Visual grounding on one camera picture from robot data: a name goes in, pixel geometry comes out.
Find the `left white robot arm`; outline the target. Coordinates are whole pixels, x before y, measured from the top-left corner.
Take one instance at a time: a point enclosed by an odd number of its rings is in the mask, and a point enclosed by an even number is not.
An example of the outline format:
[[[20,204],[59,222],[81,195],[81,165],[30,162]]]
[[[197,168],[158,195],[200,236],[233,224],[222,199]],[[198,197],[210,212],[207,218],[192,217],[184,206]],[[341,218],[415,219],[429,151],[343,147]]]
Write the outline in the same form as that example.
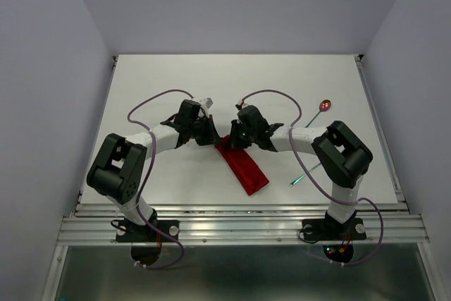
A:
[[[107,197],[132,225],[140,240],[156,235],[154,209],[139,196],[144,163],[159,153],[195,140],[199,146],[221,142],[209,108],[211,98],[185,99],[179,111],[144,133],[107,135],[87,174],[87,185]]]

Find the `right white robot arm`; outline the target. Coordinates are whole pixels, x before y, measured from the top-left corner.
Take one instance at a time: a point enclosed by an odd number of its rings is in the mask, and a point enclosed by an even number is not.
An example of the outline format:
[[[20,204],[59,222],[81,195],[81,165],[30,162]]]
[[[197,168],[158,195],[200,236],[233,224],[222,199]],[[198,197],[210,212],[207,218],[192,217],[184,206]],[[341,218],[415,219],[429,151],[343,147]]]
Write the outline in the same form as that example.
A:
[[[355,216],[359,185],[373,154],[345,123],[333,121],[319,128],[270,124],[257,107],[242,105],[231,123],[226,147],[246,149],[252,145],[269,152],[293,152],[297,159],[300,153],[315,155],[332,182],[330,194],[319,188],[330,200],[325,232],[333,238],[348,232],[349,221]]]

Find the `red cloth napkin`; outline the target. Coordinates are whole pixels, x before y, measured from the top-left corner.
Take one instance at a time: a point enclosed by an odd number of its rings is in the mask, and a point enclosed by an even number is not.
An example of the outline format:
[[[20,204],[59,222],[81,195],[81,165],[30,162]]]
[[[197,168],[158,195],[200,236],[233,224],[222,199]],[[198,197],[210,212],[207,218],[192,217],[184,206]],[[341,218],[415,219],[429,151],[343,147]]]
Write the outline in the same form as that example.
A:
[[[253,158],[244,149],[233,149],[228,146],[230,136],[222,138],[215,145],[248,196],[252,196],[269,184],[269,179],[259,168]]]

